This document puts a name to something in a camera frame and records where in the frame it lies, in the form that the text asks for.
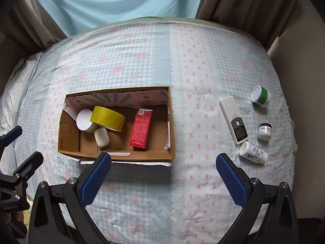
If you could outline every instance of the red rectangular box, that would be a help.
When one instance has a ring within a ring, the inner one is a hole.
[[[130,146],[145,149],[152,110],[139,108],[135,114]]]

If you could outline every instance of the white remote control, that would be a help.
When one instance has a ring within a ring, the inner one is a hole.
[[[219,104],[225,115],[234,143],[238,145],[246,141],[248,134],[234,97],[228,96],[222,98]]]

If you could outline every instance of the yellow tape roll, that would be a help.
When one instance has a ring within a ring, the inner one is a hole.
[[[112,129],[122,131],[125,116],[105,107],[95,106],[90,118],[90,122]]]

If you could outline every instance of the brown curtain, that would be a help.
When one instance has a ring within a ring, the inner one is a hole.
[[[268,50],[297,0],[201,0],[197,19],[235,27],[253,35]]]
[[[67,37],[36,0],[17,0],[0,30],[30,54]]]

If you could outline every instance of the green and white jar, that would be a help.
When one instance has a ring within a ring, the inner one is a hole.
[[[271,100],[271,94],[260,85],[255,86],[251,92],[251,101],[261,107],[266,107]]]

